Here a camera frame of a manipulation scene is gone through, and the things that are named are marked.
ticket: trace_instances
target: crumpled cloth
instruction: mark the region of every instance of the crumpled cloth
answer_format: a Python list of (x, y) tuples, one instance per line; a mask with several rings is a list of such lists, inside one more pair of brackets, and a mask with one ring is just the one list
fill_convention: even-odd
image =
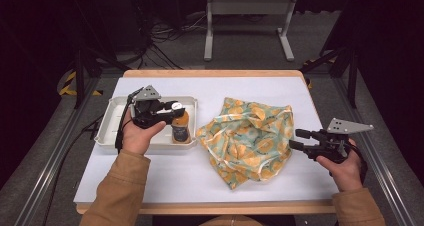
[(293, 112), (290, 105), (273, 107), (225, 98), (219, 116), (196, 131), (210, 163), (230, 189), (251, 179), (277, 175), (291, 156)]

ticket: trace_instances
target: jacket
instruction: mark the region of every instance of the jacket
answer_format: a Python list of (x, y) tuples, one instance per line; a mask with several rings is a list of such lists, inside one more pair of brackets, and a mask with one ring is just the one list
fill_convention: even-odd
[[(143, 201), (150, 159), (126, 151), (113, 163), (109, 173), (97, 188), (97, 197), (83, 215), (80, 225), (134, 225)], [(367, 188), (337, 193), (333, 195), (340, 226), (380, 226), (384, 218)], [(202, 226), (261, 225), (257, 221), (237, 216), (220, 216)]]

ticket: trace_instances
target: metal tray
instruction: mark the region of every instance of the metal tray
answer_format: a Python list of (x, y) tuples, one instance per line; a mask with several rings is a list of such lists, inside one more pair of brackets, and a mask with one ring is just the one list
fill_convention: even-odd
[[(189, 96), (162, 97), (159, 99), (161, 102), (168, 102), (172, 100), (177, 100), (182, 103), (189, 114), (191, 142), (188, 144), (172, 143), (172, 128), (170, 125), (166, 125), (161, 132), (152, 138), (149, 150), (189, 149), (197, 143), (196, 137), (194, 137), (196, 133), (197, 100)], [(109, 105), (106, 109), (99, 131), (97, 136), (94, 138), (100, 146), (110, 149), (115, 148), (116, 134), (126, 103), (127, 97), (125, 96), (109, 99)]]

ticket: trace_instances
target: hand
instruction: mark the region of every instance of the hand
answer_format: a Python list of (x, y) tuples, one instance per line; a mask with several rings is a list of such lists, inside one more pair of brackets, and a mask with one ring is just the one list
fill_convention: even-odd
[(123, 125), (125, 126), (123, 126), (124, 138), (122, 141), (122, 148), (133, 153), (144, 155), (149, 148), (150, 140), (165, 128), (166, 123), (161, 121), (148, 129), (142, 129), (132, 122), (130, 110), (127, 110)]
[[(355, 145), (352, 139), (349, 139), (349, 142)], [(355, 151), (350, 150), (347, 159), (341, 164), (334, 163), (324, 156), (318, 156), (317, 161), (331, 172), (334, 182), (340, 192), (356, 190), (363, 187), (360, 177), (361, 159)]]

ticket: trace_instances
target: white table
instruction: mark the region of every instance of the white table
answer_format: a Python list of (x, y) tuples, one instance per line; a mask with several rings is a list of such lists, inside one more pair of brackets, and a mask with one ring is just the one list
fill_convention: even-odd
[[(197, 126), (219, 115), (224, 97), (273, 106), (291, 105), (295, 128), (322, 128), (303, 76), (298, 71), (127, 71), (113, 97), (153, 85), (162, 96), (198, 100)], [(314, 140), (296, 138), (306, 144)], [(74, 202), (84, 213), (96, 188), (116, 158), (116, 150), (94, 145)], [(266, 182), (248, 181), (230, 190), (209, 164), (207, 151), (190, 149), (148, 152), (151, 159), (141, 214), (310, 214), (334, 213), (331, 195), (338, 192), (328, 171), (293, 150), (280, 173)]]

